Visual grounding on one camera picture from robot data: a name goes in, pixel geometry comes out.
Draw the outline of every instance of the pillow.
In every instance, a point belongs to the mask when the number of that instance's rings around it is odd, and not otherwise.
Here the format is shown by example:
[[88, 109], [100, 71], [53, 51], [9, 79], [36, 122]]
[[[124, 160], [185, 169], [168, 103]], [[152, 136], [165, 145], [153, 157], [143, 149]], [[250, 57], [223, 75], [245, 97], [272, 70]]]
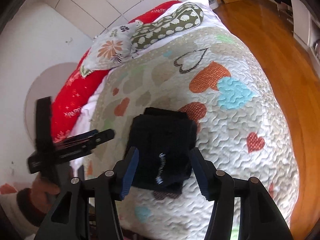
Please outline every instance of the pillow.
[[142, 22], [112, 28], [101, 34], [93, 43], [89, 54], [81, 65], [80, 72], [86, 77], [94, 70], [106, 70], [122, 65], [132, 59], [130, 38]]
[[151, 23], [154, 20], [156, 20], [159, 16], [161, 16], [172, 5], [174, 5], [176, 3], [181, 3], [181, 2], [178, 0], [175, 0], [175, 1], [169, 1], [169, 2], [162, 3], [162, 4], [158, 5], [157, 7], [154, 7], [152, 10], [150, 10], [150, 11], [138, 16], [137, 18], [131, 20], [129, 23], [132, 23], [136, 20], [140, 20], [143, 23]]
[[199, 6], [202, 9], [202, 12], [204, 14], [203, 16], [203, 20], [202, 23], [197, 27], [197, 28], [193, 28], [193, 29], [188, 29], [185, 30], [183, 32], [179, 32], [176, 33], [173, 36], [169, 36], [165, 39], [162, 39], [154, 44], [152, 44], [150, 47], [148, 47], [147, 49], [143, 49], [140, 50], [135, 54], [131, 54], [132, 57], [137, 57], [137, 56], [142, 56], [150, 51], [152, 51], [153, 49], [157, 49], [160, 48], [162, 46], [164, 46], [165, 44], [169, 43], [170, 41], [183, 36], [186, 33], [190, 33], [196, 29], [199, 28], [206, 28], [206, 27], [218, 27], [221, 29], [224, 29], [226, 32], [230, 32], [220, 21], [219, 17], [212, 11], [212, 9], [209, 6], [209, 1], [208, 0], [187, 0], [183, 3], [177, 3], [172, 5], [168, 10], [166, 10], [166, 12], [161, 15], [159, 18], [157, 18], [155, 21], [160, 20], [161, 18], [164, 18], [165, 16], [168, 16], [172, 13], [174, 13], [182, 4], [188, 3], [188, 2], [193, 2], [195, 3], [197, 6]]
[[89, 97], [110, 71], [94, 71], [83, 78], [79, 70], [88, 53], [89, 51], [83, 55], [78, 67], [70, 75], [52, 103], [51, 136], [54, 142], [68, 137], [81, 113], [81, 108], [88, 102]]
[[182, 4], [175, 12], [160, 20], [143, 24], [132, 35], [132, 53], [148, 48], [151, 44], [175, 33], [192, 29], [201, 24], [203, 11], [195, 3]]

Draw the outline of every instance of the white sheet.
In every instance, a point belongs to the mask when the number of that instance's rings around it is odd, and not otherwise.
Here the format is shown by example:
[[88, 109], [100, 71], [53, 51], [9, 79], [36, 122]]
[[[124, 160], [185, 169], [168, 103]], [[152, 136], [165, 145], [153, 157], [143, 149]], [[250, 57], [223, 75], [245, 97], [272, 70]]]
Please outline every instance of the white sheet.
[[[195, 27], [191, 30], [187, 30], [184, 32], [179, 32], [175, 35], [172, 35], [170, 37], [164, 38], [154, 44], [152, 44], [150, 47], [148, 47], [147, 49], [144, 49], [140, 52], [138, 52], [138, 57], [141, 57], [142, 55], [148, 53], [149, 51], [153, 50], [153, 49], [157, 49], [160, 48], [162, 46], [164, 46], [165, 44], [169, 43], [170, 41], [183, 36], [186, 33], [190, 33], [190, 32], [194, 32], [198, 29], [202, 29], [205, 27], [215, 27], [218, 26], [220, 28], [223, 28], [227, 31], [229, 31], [221, 22], [221, 20], [219, 19], [219, 17], [212, 11], [212, 9], [209, 6], [209, 1], [208, 0], [187, 0], [185, 2], [182, 3], [177, 3], [172, 5], [163, 15], [161, 15], [160, 17], [158, 17], [155, 21], [161, 19], [162, 17], [165, 17], [167, 15], [172, 14], [176, 9], [178, 9], [182, 4], [187, 3], [187, 2], [193, 2], [195, 4], [197, 4], [203, 11], [204, 13], [204, 17], [203, 17], [203, 21], [202, 23], [198, 26]], [[71, 133], [70, 133], [70, 137], [71, 136], [75, 136], [78, 134], [82, 134], [85, 132], [89, 132], [90, 131], [90, 120], [92, 119], [93, 113], [95, 111], [96, 105], [97, 105], [97, 101], [98, 98], [100, 96], [100, 93], [102, 92], [103, 88], [104, 88], [104, 84], [105, 81], [107, 80], [108, 76], [106, 76], [101, 84], [98, 86], [97, 90], [94, 92], [94, 94], [89, 98], [88, 103], [86, 105], [84, 105], [81, 109], [81, 114], [79, 116], [79, 118], [77, 119], [77, 122], [75, 124], [75, 126], [73, 127]], [[73, 170], [74, 170], [74, 175], [77, 176], [77, 170], [78, 168], [82, 165], [82, 161], [83, 158], [79, 158], [76, 160], [73, 160], [70, 162], [70, 165], [72, 166]]]

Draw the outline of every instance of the metal pin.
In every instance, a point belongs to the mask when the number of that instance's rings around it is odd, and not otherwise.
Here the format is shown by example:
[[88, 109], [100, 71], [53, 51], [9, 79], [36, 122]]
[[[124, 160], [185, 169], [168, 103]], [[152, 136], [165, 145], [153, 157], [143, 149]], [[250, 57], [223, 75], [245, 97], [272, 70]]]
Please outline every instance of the metal pin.
[[112, 177], [113, 174], [115, 174], [115, 173], [114, 173], [112, 170], [106, 171], [106, 172], [104, 173], [104, 175], [106, 175], [107, 177]]
[[252, 177], [252, 178], [250, 178], [250, 180], [251, 180], [252, 183], [258, 183], [259, 182], [259, 179], [256, 178], [256, 177]]
[[72, 184], [77, 184], [79, 182], [79, 178], [75, 177], [71, 179]]
[[224, 171], [222, 171], [222, 170], [217, 170], [217, 171], [216, 171], [216, 174], [217, 174], [218, 176], [222, 177], [222, 176], [224, 176], [226, 173], [225, 173]]

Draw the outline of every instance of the heart pattern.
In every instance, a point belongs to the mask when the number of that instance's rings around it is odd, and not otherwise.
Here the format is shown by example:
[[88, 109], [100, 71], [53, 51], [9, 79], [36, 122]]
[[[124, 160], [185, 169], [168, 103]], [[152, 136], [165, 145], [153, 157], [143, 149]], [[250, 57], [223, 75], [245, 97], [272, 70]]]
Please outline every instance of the heart pattern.
[[129, 103], [130, 103], [130, 98], [122, 99], [121, 103], [117, 105], [114, 110], [115, 116], [123, 116], [124, 112], [127, 110]]
[[247, 136], [248, 153], [261, 150], [264, 147], [264, 144], [263, 137], [258, 137], [255, 132], [251, 132]]
[[151, 210], [145, 206], [136, 206], [134, 208], [134, 215], [141, 223], [145, 223], [147, 222], [148, 217], [151, 216]]
[[269, 192], [269, 194], [270, 194], [270, 196], [272, 198], [274, 198], [274, 196], [275, 196], [274, 189], [275, 189], [275, 185], [273, 184], [273, 182], [271, 182], [271, 184], [270, 184], [270, 186], [268, 188], [268, 192]]
[[151, 78], [155, 85], [158, 87], [162, 83], [168, 81], [175, 73], [177, 69], [173, 68], [168, 62], [163, 62], [154, 67], [151, 72]]
[[181, 194], [158, 192], [158, 191], [153, 191], [152, 194], [156, 200], [164, 200], [166, 197], [177, 199], [181, 196]]
[[217, 83], [220, 95], [218, 105], [225, 109], [239, 109], [250, 101], [255, 93], [247, 88], [240, 80], [223, 77]]
[[[178, 57], [178, 58], [174, 61], [173, 64], [174, 64], [176, 67], [179, 68], [180, 74], [189, 73], [191, 70], [193, 70], [193, 69], [195, 69], [196, 67], [198, 67], [198, 65], [200, 64], [200, 62], [202, 61], [202, 59], [203, 59], [203, 57], [204, 57], [204, 54], [207, 52], [207, 50], [208, 50], [208, 48], [198, 49], [198, 50], [194, 50], [194, 51], [188, 52], [188, 53], [186, 53], [186, 54], [183, 54], [182, 56]], [[183, 58], [184, 56], [186, 56], [186, 55], [188, 55], [188, 54], [190, 54], [190, 53], [195, 53], [195, 52], [198, 52], [198, 51], [203, 51], [203, 53], [202, 53], [199, 61], [198, 61], [193, 67], [191, 67], [191, 68], [189, 68], [189, 69], [186, 69], [186, 70], [182, 69], [182, 68], [183, 68], [183, 64], [178, 63], [179, 59]]]
[[204, 116], [206, 115], [207, 108], [202, 103], [192, 102], [181, 107], [178, 111], [187, 113], [187, 116], [190, 120], [193, 120], [196, 123], [198, 123], [198, 121], [204, 118]]
[[104, 120], [103, 122], [103, 129], [107, 130], [107, 129], [113, 129], [113, 122], [115, 120], [115, 116], [112, 115], [113, 117], [107, 118]]
[[92, 174], [93, 174], [93, 167], [92, 167], [92, 160], [90, 160], [88, 168], [87, 168], [86, 175], [87, 176], [91, 176]]
[[114, 88], [112, 95], [115, 96], [118, 93], [119, 93], [119, 88]]
[[146, 106], [151, 100], [151, 94], [149, 91], [142, 94], [136, 101], [136, 106]]
[[123, 84], [123, 93], [130, 94], [142, 86], [144, 66], [131, 70], [129, 79]]
[[231, 77], [230, 72], [213, 61], [191, 80], [189, 89], [192, 93], [202, 93], [208, 88], [218, 91], [217, 83], [223, 77]]
[[163, 54], [163, 56], [164, 56], [164, 57], [170, 57], [171, 54], [172, 54], [172, 51], [171, 51], [171, 50], [168, 50], [167, 52], [165, 52], [165, 53]]
[[102, 114], [103, 119], [109, 119], [110, 122], [113, 122], [116, 119], [114, 115], [115, 108], [120, 103], [121, 103], [121, 98], [109, 103], [103, 111], [103, 114]]
[[170, 109], [173, 100], [168, 96], [162, 96], [153, 101], [150, 104], [150, 107], [161, 108], [161, 109]]
[[128, 75], [128, 72], [123, 72], [116, 81], [112, 84], [111, 91], [113, 91], [115, 88], [119, 87], [123, 81], [123, 79]]

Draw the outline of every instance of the hand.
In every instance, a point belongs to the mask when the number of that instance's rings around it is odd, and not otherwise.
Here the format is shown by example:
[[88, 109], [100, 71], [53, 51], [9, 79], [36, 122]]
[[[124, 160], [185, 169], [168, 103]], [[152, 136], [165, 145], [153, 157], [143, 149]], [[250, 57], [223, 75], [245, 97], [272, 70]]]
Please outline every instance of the hand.
[[48, 201], [46, 193], [57, 195], [60, 193], [60, 189], [57, 185], [43, 179], [41, 175], [38, 174], [32, 183], [30, 200], [38, 210], [45, 214], [48, 213], [52, 206]]

